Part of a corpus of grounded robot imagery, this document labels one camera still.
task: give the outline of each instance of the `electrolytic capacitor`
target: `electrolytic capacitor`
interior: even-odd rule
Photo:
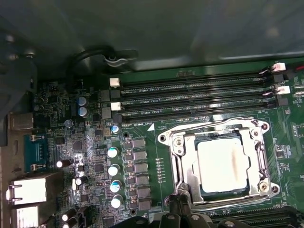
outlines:
[[[70,166],[73,164],[73,162],[73,159],[62,159],[60,161],[57,161],[56,166],[57,168],[64,168]]]
[[[114,133],[114,134],[117,134],[119,132],[119,126],[117,125],[113,125],[111,127],[111,131]]]
[[[77,224],[77,219],[72,217],[69,221],[67,221],[62,228],[72,228],[74,225]]]
[[[83,97],[83,96],[77,98],[77,101],[76,101],[76,102],[77,102],[77,104],[78,104],[79,106],[87,106],[87,105],[88,105],[87,99],[86,99],[85,97]]]
[[[110,185],[110,191],[113,193],[117,193],[122,186],[122,183],[119,180],[114,180]]]
[[[107,152],[108,156],[110,158],[114,158],[118,155],[118,149],[117,147],[111,147],[110,149],[108,149],[108,152]]]
[[[123,197],[121,195],[115,195],[111,200],[111,206],[113,208],[119,208],[123,202]]]
[[[65,120],[65,127],[70,128],[73,126],[73,121],[72,120]]]
[[[85,107],[80,107],[78,109],[78,115],[80,115],[83,118],[87,118],[89,115],[89,110],[87,110]]]
[[[111,166],[109,167],[108,173],[109,173],[109,175],[111,175],[111,176],[115,176],[116,174],[118,174],[119,170],[120,170],[119,165],[113,164],[113,165],[111,165]]]
[[[76,209],[75,208],[71,208],[70,210],[68,210],[66,213],[64,213],[62,215],[62,221],[67,222],[69,221],[70,218],[72,218],[73,216],[76,215]]]
[[[37,112],[37,113],[38,113],[38,112],[41,113],[41,112],[44,111],[44,106],[42,106],[42,105],[35,105],[35,106],[34,106],[34,111]]]
[[[76,181],[75,181],[75,184],[79,186],[79,185],[82,185],[84,183],[87,183],[88,180],[89,180],[89,178],[87,176],[77,177]]]

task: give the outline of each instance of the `cpu socket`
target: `cpu socket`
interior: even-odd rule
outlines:
[[[172,156],[175,193],[193,210],[261,203],[280,192],[270,181],[263,134],[252,117],[183,124],[158,135]]]

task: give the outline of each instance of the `green circuit board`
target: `green circuit board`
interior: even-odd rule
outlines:
[[[303,59],[287,59],[282,62],[301,61]],[[180,69],[159,70],[141,73],[118,75],[121,82],[136,82],[175,78],[181,72],[194,72],[195,75],[223,74],[242,71],[260,70],[273,64],[273,61],[229,64],[221,66],[202,66]],[[73,157],[79,159],[83,172],[89,177],[89,182],[78,191],[71,189],[72,178],[77,175],[76,167],[64,168],[65,190],[58,197],[57,225],[59,216],[71,207],[92,206],[94,214],[93,228],[109,227],[133,215],[153,219],[155,213],[168,210],[164,199],[173,192],[173,177],[171,172],[171,156],[168,147],[157,142],[161,132],[178,124],[206,122],[215,116],[198,116],[190,118],[167,119],[125,123],[119,126],[118,133],[111,132],[113,125],[109,113],[110,101],[108,78],[91,76],[77,79],[75,91],[68,94],[65,81],[41,82],[38,85],[36,100],[40,102],[40,110],[34,113],[36,132],[44,133],[48,145],[48,168],[54,168],[59,159]],[[304,210],[304,107],[302,106],[301,85],[304,91],[304,74],[298,73],[292,80],[285,81],[291,93],[287,95],[289,105],[279,108],[242,111],[238,113],[219,114],[216,119],[227,119],[235,116],[252,116],[270,124],[270,130],[264,135],[268,165],[272,182],[281,187],[281,192],[269,201],[259,205],[241,208],[228,208],[210,211],[208,214],[220,214],[233,211],[281,207],[290,205],[298,210]],[[87,97],[89,115],[83,118],[77,114],[76,99]],[[72,120],[73,126],[65,127],[65,121]],[[64,143],[58,144],[57,139],[64,138]],[[145,146],[138,150],[147,153],[149,185],[151,189],[152,208],[150,210],[131,209],[132,197],[128,184],[131,178],[127,172],[129,163],[125,156],[127,149],[124,143],[128,140],[144,139]],[[109,158],[108,148],[115,146],[118,156]],[[114,177],[122,184],[118,193],[123,197],[123,203],[118,209],[111,207],[111,199],[115,195],[109,191],[109,184],[114,180],[108,175],[111,164],[118,164],[121,172]]]

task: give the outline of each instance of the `screw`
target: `screw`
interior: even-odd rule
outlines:
[[[182,140],[181,138],[177,138],[173,141],[173,144],[177,147],[181,147],[182,146]]]
[[[167,218],[168,219],[175,219],[174,215],[168,215]]]
[[[269,191],[269,185],[266,182],[261,182],[259,184],[259,188],[260,188],[261,192],[268,192]]]
[[[228,227],[234,227],[234,223],[230,222],[230,221],[226,221],[225,225],[228,226]]]
[[[198,215],[191,215],[191,218],[193,219],[193,220],[199,220],[199,216]]]
[[[186,189],[186,187],[187,187],[187,186],[186,186],[186,184],[185,184],[185,183],[182,183],[182,184],[180,185],[180,188],[181,188],[181,189],[183,189],[183,190],[185,190],[185,189]]]

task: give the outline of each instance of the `black cable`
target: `black cable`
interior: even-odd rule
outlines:
[[[71,61],[68,63],[66,68],[66,89],[68,92],[73,91],[74,86],[74,73],[73,69],[81,61],[96,55],[103,55],[105,58],[113,58],[116,55],[115,50],[110,46],[101,46],[92,49],[85,50],[76,56],[74,56]]]

